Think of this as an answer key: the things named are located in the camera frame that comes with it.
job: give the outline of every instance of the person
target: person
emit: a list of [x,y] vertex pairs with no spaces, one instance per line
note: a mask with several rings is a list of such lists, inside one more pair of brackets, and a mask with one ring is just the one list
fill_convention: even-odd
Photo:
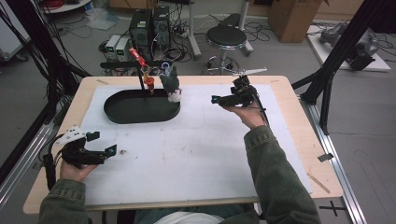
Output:
[[[250,129],[244,137],[247,161],[267,223],[320,223],[312,198],[287,161],[257,105],[225,109],[234,112]],[[88,223],[83,181],[95,167],[90,165],[79,170],[63,161],[60,179],[40,206],[39,223]],[[134,219],[135,224],[259,222],[253,209],[239,204],[138,210]]]

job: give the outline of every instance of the person's left hand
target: person's left hand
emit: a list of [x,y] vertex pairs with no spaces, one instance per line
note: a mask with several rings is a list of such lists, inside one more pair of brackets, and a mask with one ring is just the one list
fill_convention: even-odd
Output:
[[98,165],[88,165],[82,169],[78,169],[74,165],[62,161],[61,165],[61,179],[70,179],[78,182],[84,182],[85,177],[94,170]]

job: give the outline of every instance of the oval tray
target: oval tray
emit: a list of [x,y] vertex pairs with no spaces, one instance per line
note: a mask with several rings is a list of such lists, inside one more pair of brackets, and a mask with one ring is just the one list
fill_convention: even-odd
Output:
[[105,113],[118,124],[167,121],[180,111],[180,102],[168,101],[164,89],[119,91],[108,97],[104,105]]

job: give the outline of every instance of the green jacket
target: green jacket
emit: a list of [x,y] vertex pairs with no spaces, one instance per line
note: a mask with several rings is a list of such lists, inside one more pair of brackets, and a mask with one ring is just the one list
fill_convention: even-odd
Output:
[[[286,159],[271,130],[258,127],[245,135],[247,160],[267,223],[320,223],[318,211]],[[85,185],[60,179],[43,200],[38,223],[88,223]],[[259,223],[254,211],[221,223]]]

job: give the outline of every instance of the computer tower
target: computer tower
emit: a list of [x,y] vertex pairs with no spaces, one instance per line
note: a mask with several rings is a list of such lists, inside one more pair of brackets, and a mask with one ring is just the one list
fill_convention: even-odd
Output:
[[151,46],[153,39],[152,10],[137,9],[132,16],[129,32],[131,40],[138,47]]
[[157,49],[168,49],[171,47],[169,7],[155,7],[153,14],[154,36],[157,40]]

